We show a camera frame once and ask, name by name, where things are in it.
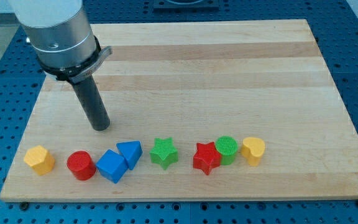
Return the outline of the black flange clamp ring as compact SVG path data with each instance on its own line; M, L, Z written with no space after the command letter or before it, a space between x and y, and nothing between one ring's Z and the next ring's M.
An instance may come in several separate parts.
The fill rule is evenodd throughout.
M79 59L79 52L65 53L57 52L57 56L52 56L51 60L42 61L40 56L37 56L40 66L43 70L55 76L58 81L67 81L71 84L78 84L83 80L92 76L97 71L101 64L112 54L112 47L107 46L101 48L98 39L94 36L95 50L94 52L85 59L81 59L80 62L75 62L71 65L71 62L64 63L64 59ZM62 62L61 65L52 65L52 62Z

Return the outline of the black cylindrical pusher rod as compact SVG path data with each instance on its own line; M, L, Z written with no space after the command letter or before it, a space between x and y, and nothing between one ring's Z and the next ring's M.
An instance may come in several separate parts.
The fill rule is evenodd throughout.
M110 125L110 119L92 76L73 85L76 96L85 115L96 131L103 131Z

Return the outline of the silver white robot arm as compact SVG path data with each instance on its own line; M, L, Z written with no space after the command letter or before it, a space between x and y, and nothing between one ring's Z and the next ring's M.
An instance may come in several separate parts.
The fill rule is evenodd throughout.
M9 0L42 69L74 89L92 128L110 119L93 73L112 54L93 34L82 0Z

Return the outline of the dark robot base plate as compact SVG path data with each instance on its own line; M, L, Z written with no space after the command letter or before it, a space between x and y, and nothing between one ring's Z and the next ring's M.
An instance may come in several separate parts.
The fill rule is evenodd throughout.
M218 9L219 0L152 0L154 10Z

